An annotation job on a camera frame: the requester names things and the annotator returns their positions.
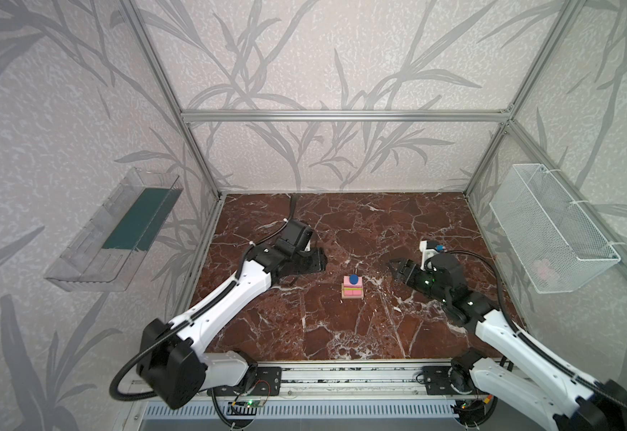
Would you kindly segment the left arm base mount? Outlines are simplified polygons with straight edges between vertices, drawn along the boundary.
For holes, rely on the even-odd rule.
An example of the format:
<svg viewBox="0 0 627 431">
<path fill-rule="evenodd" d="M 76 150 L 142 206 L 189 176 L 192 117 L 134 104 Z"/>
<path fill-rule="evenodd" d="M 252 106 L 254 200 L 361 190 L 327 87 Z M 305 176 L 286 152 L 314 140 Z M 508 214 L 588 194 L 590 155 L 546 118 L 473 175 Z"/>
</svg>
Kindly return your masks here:
<svg viewBox="0 0 627 431">
<path fill-rule="evenodd" d="M 255 395 L 277 396 L 282 384 L 283 369 L 278 366 L 258 366 L 250 369 L 237 386 L 222 386 L 215 390 L 218 396 Z"/>
</svg>

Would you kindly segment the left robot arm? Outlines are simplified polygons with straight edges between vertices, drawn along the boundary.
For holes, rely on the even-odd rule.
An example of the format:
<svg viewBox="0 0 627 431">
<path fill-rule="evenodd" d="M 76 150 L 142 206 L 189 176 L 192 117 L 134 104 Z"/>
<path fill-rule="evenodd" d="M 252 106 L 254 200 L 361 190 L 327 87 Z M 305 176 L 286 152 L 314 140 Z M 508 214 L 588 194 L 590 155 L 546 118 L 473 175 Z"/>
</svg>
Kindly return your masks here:
<svg viewBox="0 0 627 431">
<path fill-rule="evenodd" d="M 313 247 L 314 234 L 307 224 L 288 220 L 272 241 L 249 244 L 236 271 L 200 303 L 167 323 L 148 323 L 139 353 L 110 383 L 111 398 L 137 402 L 158 397 L 179 409 L 201 391 L 242 384 L 255 362 L 234 351 L 210 353 L 208 347 L 241 310 L 283 278 L 325 270 L 327 258 L 321 247 Z"/>
</svg>

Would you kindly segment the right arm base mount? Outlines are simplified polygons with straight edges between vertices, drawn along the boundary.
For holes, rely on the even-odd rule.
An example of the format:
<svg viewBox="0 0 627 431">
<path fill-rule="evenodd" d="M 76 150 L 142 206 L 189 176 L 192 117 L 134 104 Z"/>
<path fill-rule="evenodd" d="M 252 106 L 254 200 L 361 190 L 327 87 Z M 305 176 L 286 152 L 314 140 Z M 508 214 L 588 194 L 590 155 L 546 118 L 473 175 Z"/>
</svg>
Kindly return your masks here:
<svg viewBox="0 0 627 431">
<path fill-rule="evenodd" d="M 427 395 L 471 395 L 474 387 L 467 372 L 453 366 L 423 366 L 419 374 Z"/>
</svg>

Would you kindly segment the light pink long block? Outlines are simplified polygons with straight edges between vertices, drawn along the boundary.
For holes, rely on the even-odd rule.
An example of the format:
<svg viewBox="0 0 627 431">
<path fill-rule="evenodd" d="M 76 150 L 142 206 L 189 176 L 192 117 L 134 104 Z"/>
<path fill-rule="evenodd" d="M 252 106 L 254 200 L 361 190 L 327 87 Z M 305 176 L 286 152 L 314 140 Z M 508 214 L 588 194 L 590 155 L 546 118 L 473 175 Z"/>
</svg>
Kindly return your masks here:
<svg viewBox="0 0 627 431">
<path fill-rule="evenodd" d="M 362 288 L 362 279 L 357 275 L 345 276 L 343 279 L 343 286 L 345 288 Z"/>
</svg>

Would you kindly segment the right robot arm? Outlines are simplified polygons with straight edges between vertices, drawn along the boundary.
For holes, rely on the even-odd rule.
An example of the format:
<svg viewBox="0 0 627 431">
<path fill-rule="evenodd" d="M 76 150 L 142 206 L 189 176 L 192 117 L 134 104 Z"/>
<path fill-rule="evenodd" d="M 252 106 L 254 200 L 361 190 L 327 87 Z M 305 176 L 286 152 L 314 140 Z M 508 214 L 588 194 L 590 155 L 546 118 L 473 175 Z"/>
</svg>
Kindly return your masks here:
<svg viewBox="0 0 627 431">
<path fill-rule="evenodd" d="M 505 298 L 491 301 L 470 289 L 458 251 L 438 252 L 417 264 L 388 263 L 394 280 L 439 302 L 446 315 L 524 372 L 514 374 L 471 350 L 452 361 L 468 389 L 503 400 L 547 430 L 627 430 L 627 391 L 605 383 L 563 361 L 516 325 Z"/>
</svg>

